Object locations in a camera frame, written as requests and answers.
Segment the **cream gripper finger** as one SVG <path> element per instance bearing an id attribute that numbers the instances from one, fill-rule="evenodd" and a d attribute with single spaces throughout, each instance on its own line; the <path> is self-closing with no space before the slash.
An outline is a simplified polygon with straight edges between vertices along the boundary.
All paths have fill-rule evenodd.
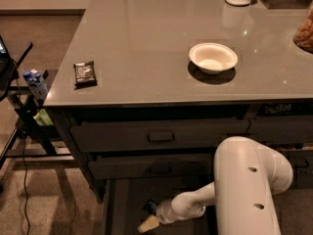
<path id="1" fill-rule="evenodd" d="M 138 231 L 140 233 L 145 233 L 153 230 L 159 226 L 159 220 L 155 215 L 148 216 L 139 226 Z"/>

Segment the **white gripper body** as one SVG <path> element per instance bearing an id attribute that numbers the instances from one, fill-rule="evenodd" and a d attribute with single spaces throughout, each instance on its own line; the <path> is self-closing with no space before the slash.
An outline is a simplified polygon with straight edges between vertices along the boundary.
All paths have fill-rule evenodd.
<path id="1" fill-rule="evenodd" d="M 156 208 L 156 217 L 162 224 L 170 224 L 175 221 L 171 207 L 171 201 L 165 200 Z"/>

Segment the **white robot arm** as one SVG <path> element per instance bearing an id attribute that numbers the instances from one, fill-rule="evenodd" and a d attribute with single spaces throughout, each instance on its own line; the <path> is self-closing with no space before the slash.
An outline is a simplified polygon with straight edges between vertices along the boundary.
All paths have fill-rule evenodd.
<path id="1" fill-rule="evenodd" d="M 217 147 L 213 168 L 213 182 L 152 205 L 138 230 L 201 217 L 215 206 L 218 235 L 281 235 L 273 196 L 288 190 L 293 179 L 282 154 L 246 137 L 230 137 Z"/>

